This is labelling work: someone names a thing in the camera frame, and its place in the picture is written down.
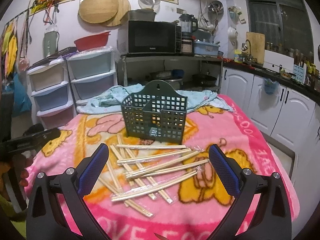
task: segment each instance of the microwave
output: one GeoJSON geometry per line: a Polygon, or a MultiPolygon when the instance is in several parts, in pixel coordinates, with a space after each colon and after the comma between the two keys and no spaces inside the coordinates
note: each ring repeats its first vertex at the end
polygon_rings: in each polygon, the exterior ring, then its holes
{"type": "Polygon", "coordinates": [[[118,50],[123,55],[181,52],[181,27],[167,22],[127,21],[118,30],[118,50]]]}

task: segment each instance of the black countertop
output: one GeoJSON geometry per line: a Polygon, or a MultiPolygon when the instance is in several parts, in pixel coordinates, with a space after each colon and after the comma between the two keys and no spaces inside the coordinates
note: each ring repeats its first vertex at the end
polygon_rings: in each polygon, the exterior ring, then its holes
{"type": "Polygon", "coordinates": [[[314,89],[311,89],[305,85],[299,84],[294,80],[286,80],[282,78],[279,74],[269,71],[267,69],[261,69],[257,67],[250,67],[246,64],[239,64],[236,62],[224,62],[223,65],[228,68],[241,70],[244,72],[248,72],[263,78],[270,78],[272,81],[278,81],[281,85],[285,87],[289,87],[297,92],[305,95],[306,97],[310,98],[311,100],[315,101],[320,106],[320,93],[314,89]]]}

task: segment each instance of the light blue towel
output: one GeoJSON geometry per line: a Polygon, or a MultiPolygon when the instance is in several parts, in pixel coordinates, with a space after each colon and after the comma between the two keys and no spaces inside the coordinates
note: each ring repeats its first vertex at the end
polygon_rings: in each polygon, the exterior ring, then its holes
{"type": "MultiPolygon", "coordinates": [[[[144,86],[137,84],[128,87],[114,86],[103,92],[101,95],[88,100],[86,106],[78,106],[81,114],[105,114],[121,112],[122,101],[131,93],[139,92],[144,86]]],[[[209,90],[202,92],[178,90],[182,96],[188,97],[187,113],[193,112],[201,106],[215,106],[233,112],[218,94],[209,90]]]]}

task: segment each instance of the utensil holder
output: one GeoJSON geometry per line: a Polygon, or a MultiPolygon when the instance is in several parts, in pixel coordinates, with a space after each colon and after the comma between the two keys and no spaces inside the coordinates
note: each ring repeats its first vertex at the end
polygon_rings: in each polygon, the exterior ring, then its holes
{"type": "Polygon", "coordinates": [[[187,99],[165,81],[149,82],[140,92],[128,95],[121,104],[127,135],[181,144],[187,99]]]}

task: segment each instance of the faucet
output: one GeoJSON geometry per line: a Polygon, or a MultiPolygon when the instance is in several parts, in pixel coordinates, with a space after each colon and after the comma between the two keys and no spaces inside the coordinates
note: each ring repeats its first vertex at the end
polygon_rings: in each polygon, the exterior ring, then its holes
{"type": "Polygon", "coordinates": [[[242,43],[242,51],[245,52],[248,50],[248,43],[249,43],[249,55],[247,56],[246,61],[249,63],[249,65],[251,66],[251,60],[253,60],[253,56],[251,55],[251,42],[249,40],[245,40],[244,43],[242,43]]]}

